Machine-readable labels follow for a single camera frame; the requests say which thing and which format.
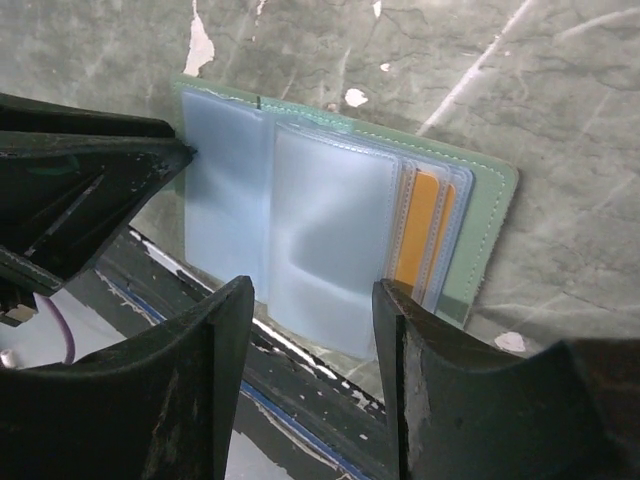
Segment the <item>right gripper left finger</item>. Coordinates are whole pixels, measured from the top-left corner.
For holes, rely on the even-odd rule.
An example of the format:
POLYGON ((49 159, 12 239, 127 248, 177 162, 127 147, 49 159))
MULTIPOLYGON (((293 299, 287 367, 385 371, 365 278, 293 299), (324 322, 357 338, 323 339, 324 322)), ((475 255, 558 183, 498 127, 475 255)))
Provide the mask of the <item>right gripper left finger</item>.
POLYGON ((221 479, 254 313, 239 276, 71 365, 1 373, 5 479, 221 479))

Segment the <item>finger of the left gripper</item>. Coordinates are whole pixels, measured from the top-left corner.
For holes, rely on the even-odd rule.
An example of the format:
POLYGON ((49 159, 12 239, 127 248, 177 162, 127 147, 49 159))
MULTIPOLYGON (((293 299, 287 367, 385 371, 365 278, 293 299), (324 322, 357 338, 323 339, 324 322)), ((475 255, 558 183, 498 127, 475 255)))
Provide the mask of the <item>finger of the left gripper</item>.
POLYGON ((2 133, 2 278, 57 292, 191 160, 177 138, 2 133))
POLYGON ((1 95, 3 145, 73 145, 93 141, 166 144, 175 141, 175 131, 159 119, 1 95))

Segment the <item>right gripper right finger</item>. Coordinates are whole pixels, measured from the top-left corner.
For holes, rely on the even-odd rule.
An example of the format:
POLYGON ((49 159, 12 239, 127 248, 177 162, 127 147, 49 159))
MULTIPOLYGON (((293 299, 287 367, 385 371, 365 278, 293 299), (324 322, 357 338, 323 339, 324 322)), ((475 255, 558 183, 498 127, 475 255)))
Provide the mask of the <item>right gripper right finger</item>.
POLYGON ((571 338, 522 358, 372 290, 398 479, 635 479, 639 343, 571 338))

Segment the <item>mint green card holder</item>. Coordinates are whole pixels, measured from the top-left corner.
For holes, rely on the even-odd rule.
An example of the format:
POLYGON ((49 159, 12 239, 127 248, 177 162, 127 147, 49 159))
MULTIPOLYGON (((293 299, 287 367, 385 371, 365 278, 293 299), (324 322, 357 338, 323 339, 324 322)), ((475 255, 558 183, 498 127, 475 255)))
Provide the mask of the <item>mint green card holder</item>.
POLYGON ((185 258, 249 276, 285 329, 347 355, 375 355, 372 288, 391 279, 410 181, 451 173, 422 299, 463 327, 518 183, 511 165, 325 110, 181 75, 178 129, 196 155, 184 184, 185 258))

